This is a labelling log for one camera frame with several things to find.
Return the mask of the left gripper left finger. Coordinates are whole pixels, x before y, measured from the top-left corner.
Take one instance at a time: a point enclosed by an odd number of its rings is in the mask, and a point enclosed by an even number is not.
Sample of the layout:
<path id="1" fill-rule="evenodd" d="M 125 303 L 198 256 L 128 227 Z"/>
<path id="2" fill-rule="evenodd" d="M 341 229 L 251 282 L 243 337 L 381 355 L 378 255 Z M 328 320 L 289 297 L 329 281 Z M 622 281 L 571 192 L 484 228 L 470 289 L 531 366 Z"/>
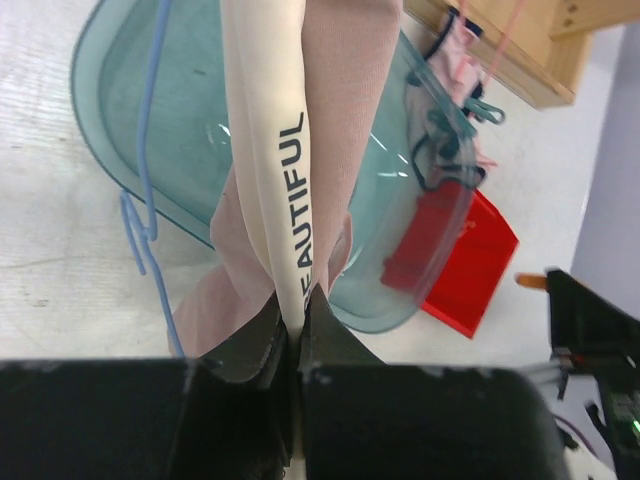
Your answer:
<path id="1" fill-rule="evenodd" d="M 288 465 L 292 456 L 290 352 L 287 328 L 272 295 L 259 313 L 202 356 L 216 382 L 215 426 L 243 449 L 260 446 Z"/>

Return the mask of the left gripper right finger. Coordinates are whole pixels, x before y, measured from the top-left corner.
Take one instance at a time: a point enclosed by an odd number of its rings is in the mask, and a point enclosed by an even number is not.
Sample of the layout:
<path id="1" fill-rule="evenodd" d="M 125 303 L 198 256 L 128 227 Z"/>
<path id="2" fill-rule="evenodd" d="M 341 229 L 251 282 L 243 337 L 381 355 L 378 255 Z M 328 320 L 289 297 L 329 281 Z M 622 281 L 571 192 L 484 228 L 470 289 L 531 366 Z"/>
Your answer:
<path id="1" fill-rule="evenodd" d="M 308 465 L 382 465 L 387 365 L 311 292 L 296 364 L 296 440 Z"/>

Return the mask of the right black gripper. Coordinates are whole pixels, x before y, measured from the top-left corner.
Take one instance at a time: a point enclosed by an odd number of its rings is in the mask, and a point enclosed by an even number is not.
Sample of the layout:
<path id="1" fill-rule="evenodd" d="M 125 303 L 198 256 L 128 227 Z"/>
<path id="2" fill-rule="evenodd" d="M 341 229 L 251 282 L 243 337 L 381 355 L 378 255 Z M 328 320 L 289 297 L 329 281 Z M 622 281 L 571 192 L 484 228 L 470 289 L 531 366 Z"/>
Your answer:
<path id="1" fill-rule="evenodd" d="M 568 379 L 595 381 L 599 401 L 585 404 L 619 479 L 639 477 L 639 321 L 559 270 L 546 272 L 552 357 Z"/>

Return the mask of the beige pink underwear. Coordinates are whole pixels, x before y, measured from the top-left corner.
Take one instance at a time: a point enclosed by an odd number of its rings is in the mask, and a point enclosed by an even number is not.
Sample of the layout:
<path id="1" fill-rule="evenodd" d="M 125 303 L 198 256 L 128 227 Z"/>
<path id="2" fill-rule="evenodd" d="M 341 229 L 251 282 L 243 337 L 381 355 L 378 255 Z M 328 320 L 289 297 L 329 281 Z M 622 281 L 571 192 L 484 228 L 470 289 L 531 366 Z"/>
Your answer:
<path id="1" fill-rule="evenodd" d="M 348 205 L 399 36 L 399 1 L 224 1 L 232 167 L 210 223 L 220 264 L 174 314 L 201 356 L 278 301 L 291 339 L 351 248 Z"/>

